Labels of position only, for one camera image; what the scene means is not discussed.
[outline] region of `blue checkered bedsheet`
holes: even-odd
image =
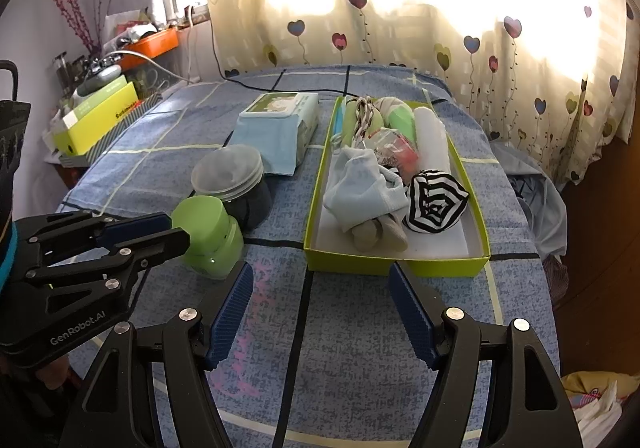
[[[270,447],[278,424],[287,366],[305,281],[302,251],[306,216],[328,130],[335,93],[347,67],[275,69],[238,77],[269,89],[318,90],[321,118],[312,145],[292,177],[269,179],[274,207],[250,235],[246,260],[255,288],[229,358],[208,374],[212,395],[236,448]],[[443,300],[475,319],[508,323],[525,317],[559,365],[556,330],[542,264],[513,190],[481,128],[452,100],[441,80],[399,67],[351,67],[352,94],[442,100],[435,108],[474,186],[491,242],[492,259],[473,279],[429,279]],[[191,191],[196,162],[222,145],[239,112],[258,92],[229,82],[187,86],[127,129],[60,206],[116,217],[171,213]],[[271,241],[289,241],[275,247]],[[415,358],[383,277],[315,273],[287,425],[287,448],[376,444],[405,447],[424,411],[435,379]],[[155,268],[132,315],[137,327],[160,323],[199,302],[215,283],[178,259]],[[72,365],[84,375],[101,340],[79,347]],[[161,367],[156,397],[167,447],[178,446]],[[482,427],[490,367],[482,362],[464,447]]]

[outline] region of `white foam roll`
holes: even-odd
[[[414,110],[415,136],[418,141],[418,168],[451,173],[449,145],[444,123],[427,107]]]

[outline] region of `green book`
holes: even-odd
[[[126,85],[127,79],[124,78],[124,75],[120,75],[116,78],[116,80],[113,80],[111,83],[108,83],[103,88],[97,90],[95,93],[89,96],[89,98],[81,102],[78,107],[75,107],[71,112],[69,112],[69,114],[65,115],[62,120],[60,120],[59,123],[56,124],[54,134],[68,131],[71,127],[78,123],[79,120],[84,118],[93,109],[104,102],[109,96],[118,92]]]

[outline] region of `yellow box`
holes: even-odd
[[[316,187],[314,188],[314,195],[311,202],[311,212],[309,213],[309,219],[306,223],[305,242],[304,249],[306,255],[306,262],[308,268],[312,271],[329,271],[332,273],[356,273],[362,275],[388,275],[389,267],[394,261],[404,260],[412,268],[413,272],[420,277],[474,277],[487,263],[491,256],[489,248],[489,238],[486,233],[486,227],[484,225],[484,219],[482,219],[482,213],[478,206],[476,194],[469,178],[466,174],[465,168],[456,148],[449,136],[449,157],[452,159],[453,165],[457,172],[453,172],[455,177],[469,192],[468,206],[472,213],[473,221],[475,223],[475,233],[477,234],[477,240],[479,243],[479,250],[481,255],[475,257],[467,257],[464,259],[405,259],[402,258],[402,252],[398,253],[398,258],[386,258],[386,257],[367,257],[365,255],[348,255],[345,253],[334,253],[331,251],[321,251],[313,247],[315,243],[315,228],[319,221],[320,210],[322,207],[322,196],[324,195],[324,185],[326,184],[326,177],[328,174],[328,167],[331,162],[332,150],[331,150],[331,134],[334,128],[335,116],[342,98],[338,98],[334,107],[334,113],[329,124],[329,131],[327,132],[326,139],[324,141],[324,151],[322,153],[322,160],[318,171],[318,177],[316,178]],[[407,105],[412,109],[416,107],[425,106],[424,102],[407,102]]]
[[[54,135],[53,141],[66,155],[84,154],[139,103],[133,82],[129,82],[69,130]]]

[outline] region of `green plastic container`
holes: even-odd
[[[236,219],[217,197],[196,195],[182,201],[171,214],[172,226],[189,234],[191,246],[182,259],[210,279],[226,279],[242,256],[244,241]]]

